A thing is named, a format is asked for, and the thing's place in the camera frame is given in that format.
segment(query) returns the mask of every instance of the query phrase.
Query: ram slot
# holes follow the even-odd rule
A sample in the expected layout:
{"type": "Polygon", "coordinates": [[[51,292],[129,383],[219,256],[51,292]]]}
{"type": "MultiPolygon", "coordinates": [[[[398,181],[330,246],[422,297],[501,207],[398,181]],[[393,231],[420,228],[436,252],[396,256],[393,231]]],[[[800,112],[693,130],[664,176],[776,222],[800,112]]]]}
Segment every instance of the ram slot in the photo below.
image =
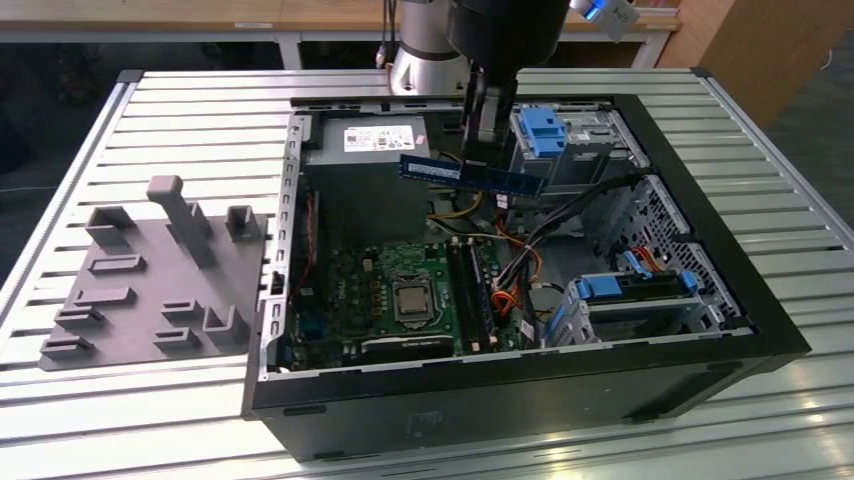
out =
{"type": "Polygon", "coordinates": [[[464,349],[468,353],[486,352],[494,343],[496,321],[477,247],[453,240],[446,251],[464,349]]]}

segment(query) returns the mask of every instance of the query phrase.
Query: motherboard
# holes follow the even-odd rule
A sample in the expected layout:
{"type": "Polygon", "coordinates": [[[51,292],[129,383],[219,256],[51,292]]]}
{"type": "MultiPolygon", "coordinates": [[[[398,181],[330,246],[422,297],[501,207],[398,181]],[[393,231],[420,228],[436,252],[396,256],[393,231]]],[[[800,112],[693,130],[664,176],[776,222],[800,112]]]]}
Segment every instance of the motherboard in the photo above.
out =
{"type": "Polygon", "coordinates": [[[518,330],[492,322],[489,300],[460,305],[498,271],[490,241],[334,250],[322,288],[301,291],[297,364],[333,368],[518,348],[518,330]],[[462,249],[474,257],[464,260],[462,249]]]}

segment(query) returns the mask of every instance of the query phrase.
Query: wooden cabinet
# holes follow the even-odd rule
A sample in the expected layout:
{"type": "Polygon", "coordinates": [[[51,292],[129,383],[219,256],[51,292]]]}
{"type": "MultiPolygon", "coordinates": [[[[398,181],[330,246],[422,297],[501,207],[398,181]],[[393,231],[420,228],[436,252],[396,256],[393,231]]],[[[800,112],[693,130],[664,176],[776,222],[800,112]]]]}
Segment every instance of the wooden cabinet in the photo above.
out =
{"type": "Polygon", "coordinates": [[[282,0],[2,0],[3,29],[222,30],[280,21],[282,0]]]}
{"type": "Polygon", "coordinates": [[[853,0],[683,0],[660,67],[703,66],[768,126],[854,27],[853,0]]]}

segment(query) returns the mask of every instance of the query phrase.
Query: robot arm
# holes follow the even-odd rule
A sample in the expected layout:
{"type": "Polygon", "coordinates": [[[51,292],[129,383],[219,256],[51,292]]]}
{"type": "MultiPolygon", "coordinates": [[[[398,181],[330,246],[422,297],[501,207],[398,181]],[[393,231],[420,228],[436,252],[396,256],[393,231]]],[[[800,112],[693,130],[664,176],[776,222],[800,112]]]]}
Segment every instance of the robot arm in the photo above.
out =
{"type": "Polygon", "coordinates": [[[506,168],[517,74],[554,54],[570,6],[616,41],[638,18],[628,0],[405,0],[393,90],[442,95],[466,89],[468,163],[506,168]]]}

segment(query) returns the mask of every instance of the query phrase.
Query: aluminum extrusion table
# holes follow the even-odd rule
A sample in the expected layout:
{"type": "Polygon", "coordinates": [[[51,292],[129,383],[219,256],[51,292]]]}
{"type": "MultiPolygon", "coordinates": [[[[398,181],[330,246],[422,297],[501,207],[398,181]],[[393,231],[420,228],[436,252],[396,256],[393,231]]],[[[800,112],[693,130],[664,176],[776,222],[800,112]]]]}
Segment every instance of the aluminum extrusion table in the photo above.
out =
{"type": "Polygon", "coordinates": [[[210,215],[237,203],[273,215],[289,100],[389,94],[376,71],[151,72],[125,80],[0,291],[0,477],[854,473],[854,236],[717,82],[688,70],[521,75],[522,93],[641,96],[813,346],[807,358],[743,381],[685,416],[300,465],[262,423],[239,418],[246,356],[41,371],[39,348],[86,256],[82,226],[94,206],[122,204],[135,218],[163,215],[145,202],[146,184],[154,174],[174,174],[210,215]]]}

